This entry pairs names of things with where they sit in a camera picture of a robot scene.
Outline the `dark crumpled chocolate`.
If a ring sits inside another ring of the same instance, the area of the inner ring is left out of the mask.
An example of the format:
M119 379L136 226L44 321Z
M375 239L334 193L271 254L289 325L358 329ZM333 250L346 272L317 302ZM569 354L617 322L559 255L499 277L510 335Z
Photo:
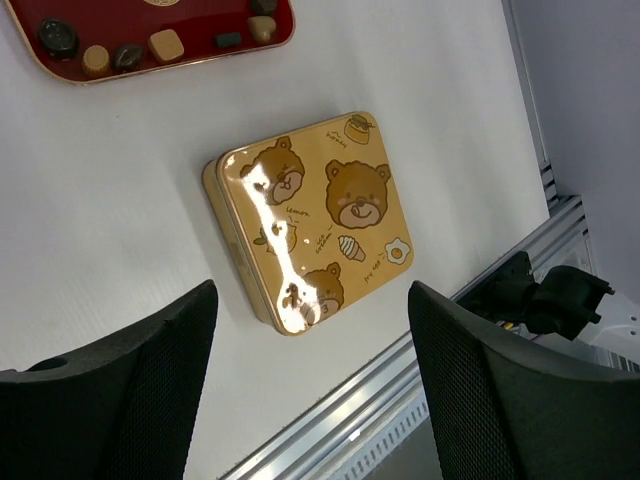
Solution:
M112 59L112 70L116 73L135 71L145 57L146 50L139 44L125 44L119 47Z

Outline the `cream heart chocolate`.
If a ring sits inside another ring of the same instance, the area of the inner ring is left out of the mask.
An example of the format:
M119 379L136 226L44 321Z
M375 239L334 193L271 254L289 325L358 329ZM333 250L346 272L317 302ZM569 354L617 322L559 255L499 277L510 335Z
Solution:
M272 42L277 30L276 21L271 16L253 16L247 20L253 40L260 45Z

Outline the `tan cylinder chocolate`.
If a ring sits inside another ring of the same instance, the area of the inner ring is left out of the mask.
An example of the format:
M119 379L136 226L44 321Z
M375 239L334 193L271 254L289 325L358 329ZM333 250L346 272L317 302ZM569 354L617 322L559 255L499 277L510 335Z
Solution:
M102 45L91 45L83 53L81 67L87 77L102 78L110 70L110 55Z

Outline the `gold chocolate box tray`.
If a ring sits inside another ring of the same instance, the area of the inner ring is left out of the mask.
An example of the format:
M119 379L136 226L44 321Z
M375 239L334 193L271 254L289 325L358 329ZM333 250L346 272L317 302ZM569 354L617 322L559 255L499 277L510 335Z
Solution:
M202 184L255 316L278 331L279 326L257 271L247 236L225 186L224 163L222 157L208 162L202 171Z

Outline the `red tray lid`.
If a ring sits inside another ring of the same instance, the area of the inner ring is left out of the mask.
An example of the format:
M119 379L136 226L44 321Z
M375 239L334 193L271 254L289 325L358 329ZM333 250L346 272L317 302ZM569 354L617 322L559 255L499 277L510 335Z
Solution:
M250 1L4 1L6 13L36 64L52 77L71 84L95 84L107 80L151 73L164 69L199 64L220 58L252 53L286 44L295 31L293 7L278 1L270 15L277 30L269 44L257 44L247 25L255 15ZM37 38L37 30L46 18L69 24L79 37L77 55L71 60L50 58ZM158 63L148 46L149 37L158 31L173 29L180 37L185 53L177 61ZM239 47L219 49L213 37L220 33L240 32ZM139 44L145 57L135 71L112 70L115 51L125 44ZM84 51L91 45L104 46L110 55L110 70L102 78L91 79L81 67Z

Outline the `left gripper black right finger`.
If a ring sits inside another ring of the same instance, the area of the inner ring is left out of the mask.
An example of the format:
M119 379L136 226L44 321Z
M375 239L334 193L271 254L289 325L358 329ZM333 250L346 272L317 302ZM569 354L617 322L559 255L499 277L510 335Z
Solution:
M422 282L408 317L446 479L635 479L639 376L556 352Z

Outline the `square metal plate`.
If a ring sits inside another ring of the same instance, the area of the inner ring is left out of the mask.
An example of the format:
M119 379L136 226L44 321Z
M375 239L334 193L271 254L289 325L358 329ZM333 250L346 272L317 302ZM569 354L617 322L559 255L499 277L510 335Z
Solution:
M409 229L372 114L347 113L221 157L280 334L305 333L411 266Z

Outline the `aluminium front rail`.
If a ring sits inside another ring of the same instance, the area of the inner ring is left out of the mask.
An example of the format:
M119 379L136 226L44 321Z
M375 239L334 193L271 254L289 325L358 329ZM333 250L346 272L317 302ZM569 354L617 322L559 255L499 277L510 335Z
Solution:
M386 420L418 396L425 394L416 354L410 334L404 334L226 476L329 479Z

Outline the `small dark flat chocolate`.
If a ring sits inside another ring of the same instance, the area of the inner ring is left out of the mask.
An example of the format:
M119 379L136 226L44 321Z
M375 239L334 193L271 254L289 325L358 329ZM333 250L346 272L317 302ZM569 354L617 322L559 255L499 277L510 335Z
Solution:
M215 35L213 39L215 46L219 49L239 47L243 42L240 32L220 33Z

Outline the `tan square chocolate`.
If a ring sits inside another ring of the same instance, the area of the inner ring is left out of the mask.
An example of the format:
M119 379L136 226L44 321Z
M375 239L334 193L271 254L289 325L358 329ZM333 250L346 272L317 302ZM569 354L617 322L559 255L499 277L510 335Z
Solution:
M173 29L153 33L148 39L148 46L155 60L160 64L177 61L185 53L182 41Z

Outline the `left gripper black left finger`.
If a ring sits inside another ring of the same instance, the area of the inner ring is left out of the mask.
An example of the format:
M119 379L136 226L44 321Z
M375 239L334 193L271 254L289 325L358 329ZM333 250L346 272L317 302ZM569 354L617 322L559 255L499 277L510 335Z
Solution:
M207 280L86 346L2 371L2 478L182 478L217 312Z

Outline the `dark round chocolate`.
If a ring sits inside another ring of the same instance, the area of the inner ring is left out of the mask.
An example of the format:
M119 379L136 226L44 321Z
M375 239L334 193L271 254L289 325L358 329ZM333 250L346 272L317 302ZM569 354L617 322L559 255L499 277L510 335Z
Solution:
M71 60L77 55L79 37L69 24L60 19L44 19L37 30L37 38L46 54L54 60Z

